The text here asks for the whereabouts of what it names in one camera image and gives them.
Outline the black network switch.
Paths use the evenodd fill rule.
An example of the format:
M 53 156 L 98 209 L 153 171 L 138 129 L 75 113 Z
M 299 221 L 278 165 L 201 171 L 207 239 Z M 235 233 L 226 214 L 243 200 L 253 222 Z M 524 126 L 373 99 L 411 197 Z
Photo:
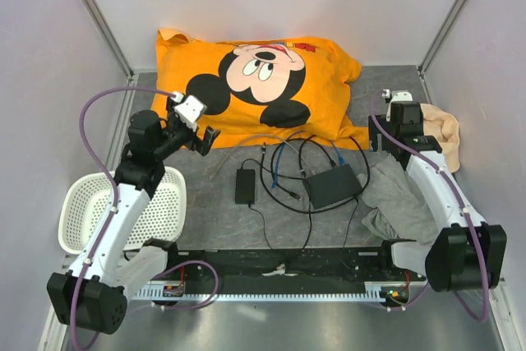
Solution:
M 306 177 L 303 185 L 314 209 L 351 199 L 362 190 L 362 185 L 349 164 Z

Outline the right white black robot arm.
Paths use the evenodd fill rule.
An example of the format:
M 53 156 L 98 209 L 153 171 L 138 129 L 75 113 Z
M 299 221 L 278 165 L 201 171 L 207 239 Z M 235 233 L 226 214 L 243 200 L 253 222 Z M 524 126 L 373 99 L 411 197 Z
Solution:
M 405 270 L 427 278 L 437 292 L 495 288 L 501 278 L 507 236 L 468 202 L 446 164 L 434 136 L 423 131 L 420 103 L 399 92 L 385 115 L 368 119 L 370 147 L 389 152 L 417 184 L 439 231 L 433 242 L 414 237 L 386 242 L 376 259 L 378 274 L 397 279 Z

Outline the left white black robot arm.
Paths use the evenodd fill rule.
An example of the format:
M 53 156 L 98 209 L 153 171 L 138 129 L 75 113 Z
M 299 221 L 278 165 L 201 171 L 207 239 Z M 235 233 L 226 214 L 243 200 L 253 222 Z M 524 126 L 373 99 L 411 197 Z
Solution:
M 164 160 L 185 146 L 206 155 L 219 133 L 197 135 L 201 109 L 178 105 L 162 122 L 152 110 L 131 117 L 129 142 L 108 180 L 112 187 L 87 245 L 64 274 L 51 274 L 47 291 L 58 321 L 111 335 L 122 324 L 129 301 L 152 279 L 173 279 L 180 271 L 175 242 L 149 238 L 124 266 L 127 240 L 165 175 Z

